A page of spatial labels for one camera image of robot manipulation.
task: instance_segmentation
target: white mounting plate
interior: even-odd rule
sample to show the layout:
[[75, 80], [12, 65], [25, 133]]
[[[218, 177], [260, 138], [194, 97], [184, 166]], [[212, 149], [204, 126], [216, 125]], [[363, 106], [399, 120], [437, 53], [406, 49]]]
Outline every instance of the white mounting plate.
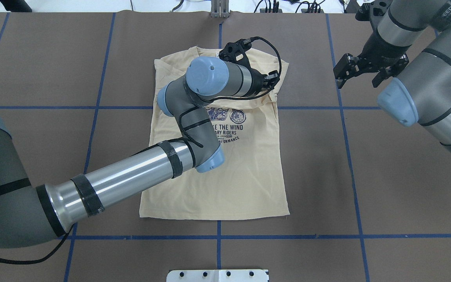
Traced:
[[170, 271], [166, 282], [269, 282], [267, 269]]

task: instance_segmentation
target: brown work surface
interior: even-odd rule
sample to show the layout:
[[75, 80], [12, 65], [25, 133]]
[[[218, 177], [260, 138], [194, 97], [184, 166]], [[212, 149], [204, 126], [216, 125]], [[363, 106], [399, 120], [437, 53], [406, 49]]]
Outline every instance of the brown work surface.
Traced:
[[[291, 215], [141, 219], [134, 195], [81, 221], [48, 261], [0, 264], [0, 280], [156, 282], [172, 269], [215, 268], [269, 269], [276, 282], [451, 280], [451, 154], [419, 125], [402, 127], [375, 108], [389, 81], [374, 89], [373, 75], [353, 78], [341, 91], [346, 108], [339, 105], [332, 55], [358, 55], [369, 23], [348, 14], [6, 16], [0, 116], [34, 186], [147, 147], [154, 59], [196, 45], [269, 40], [290, 63], [278, 106]], [[426, 30], [410, 59], [434, 38]], [[260, 41], [254, 48], [272, 54]], [[57, 243], [0, 256], [37, 259]]]

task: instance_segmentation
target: cable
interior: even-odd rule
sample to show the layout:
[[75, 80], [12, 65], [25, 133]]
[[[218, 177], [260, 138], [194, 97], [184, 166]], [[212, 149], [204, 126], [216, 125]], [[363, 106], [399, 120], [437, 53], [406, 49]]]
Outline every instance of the cable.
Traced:
[[346, 13], [346, 2], [344, 0], [339, 0], [340, 4], [342, 4], [342, 9], [344, 9], [344, 14]]
[[321, 13], [321, 4], [326, 1], [323, 0], [321, 2], [316, 2], [316, 0], [314, 0], [312, 3], [308, 2], [308, 1], [303, 1], [299, 3], [299, 6], [297, 7], [297, 9], [295, 10], [295, 13], [297, 11], [299, 11], [299, 8], [302, 4], [307, 4], [307, 11], [306, 13]]
[[262, 3], [263, 0], [258, 1], [257, 6], [255, 7], [254, 13], [256, 13], [256, 10], [258, 9], [258, 6], [260, 6], [260, 3]]
[[182, 6], [183, 2], [184, 2], [184, 0], [180, 0], [180, 3], [177, 6], [175, 6], [175, 8], [171, 9], [171, 11], [175, 11], [176, 9], [180, 8], [180, 6]]
[[279, 13], [279, 10], [280, 10], [280, 2], [279, 1], [276, 1], [276, 0], [274, 0], [274, 13]]
[[[278, 63], [279, 63], [278, 77], [281, 77], [281, 56], [280, 56], [278, 50], [276, 49], [276, 47], [274, 47], [274, 45], [272, 45], [269, 41], [267, 41], [266, 39], [264, 39], [264, 38], [262, 38], [260, 36], [251, 37], [250, 38], [251, 42], [253, 42], [255, 40], [262, 40], [262, 41], [264, 41], [265, 43], [267, 43], [267, 45], [269, 45], [274, 50], [274, 53], [276, 53], [276, 57], [278, 58]], [[212, 102], [217, 101], [217, 100], [253, 100], [253, 99], [258, 99], [258, 98], [261, 98], [261, 97], [267, 95], [270, 91], [272, 91], [277, 83], [278, 82], [274, 82], [274, 84], [272, 84], [271, 87], [269, 89], [267, 89], [267, 91], [265, 91], [264, 93], [262, 93], [260, 95], [257, 95], [257, 96], [253, 96], [253, 97], [249, 97], [249, 98], [217, 97], [217, 98], [213, 98], [212, 100], [206, 101], [206, 102], [212, 103]]]
[[299, 11], [299, 8], [300, 8], [300, 6], [302, 6], [302, 4], [307, 4], [307, 9], [309, 10], [309, 7], [310, 7], [311, 4], [308, 1], [302, 1], [302, 2], [299, 3], [299, 6], [295, 10], [295, 13], [297, 13]]
[[46, 257], [43, 257], [43, 258], [40, 258], [40, 259], [35, 259], [35, 260], [12, 260], [12, 259], [0, 258], [0, 264], [20, 264], [20, 265], [39, 264], [40, 262], [43, 262], [43, 261], [49, 259], [64, 244], [64, 242], [66, 241], [66, 239], [69, 236], [70, 232], [72, 231], [73, 226], [70, 227], [69, 231], [60, 240], [59, 244], [48, 255], [46, 255]]

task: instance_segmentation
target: silver arm segment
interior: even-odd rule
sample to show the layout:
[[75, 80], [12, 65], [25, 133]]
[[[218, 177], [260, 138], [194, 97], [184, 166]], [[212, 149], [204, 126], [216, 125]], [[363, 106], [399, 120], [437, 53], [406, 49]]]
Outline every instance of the silver arm segment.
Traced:
[[256, 95], [264, 76], [218, 58], [197, 58], [191, 65], [194, 67], [168, 84], [158, 99], [166, 114], [175, 115], [182, 138], [160, 142], [62, 184], [31, 186], [0, 119], [0, 248], [50, 241], [77, 221], [184, 171], [196, 168], [206, 172], [221, 165], [220, 143], [204, 106], [217, 96]]
[[[451, 152], [451, 0], [376, 0], [356, 14], [367, 18], [373, 33], [358, 57], [345, 54], [334, 68], [338, 87], [364, 72], [379, 72], [374, 87], [393, 76], [378, 105], [402, 125], [419, 123]], [[428, 25], [440, 36], [405, 67], [404, 52]]]
[[[428, 24], [438, 29], [444, 29], [423, 52], [406, 67], [397, 77], [404, 85], [411, 97], [418, 122], [440, 143], [451, 152], [451, 23], [444, 27], [440, 25], [440, 18], [451, 15], [451, 1], [431, 0], [408, 1], [394, 0], [390, 13], [383, 18], [378, 26], [378, 32], [395, 45], [401, 42], [413, 43], [419, 32], [412, 31], [426, 27]], [[383, 35], [386, 31], [394, 36]], [[379, 95], [379, 105], [386, 111], [394, 104], [381, 104], [385, 96], [394, 95], [394, 88], [386, 89]]]

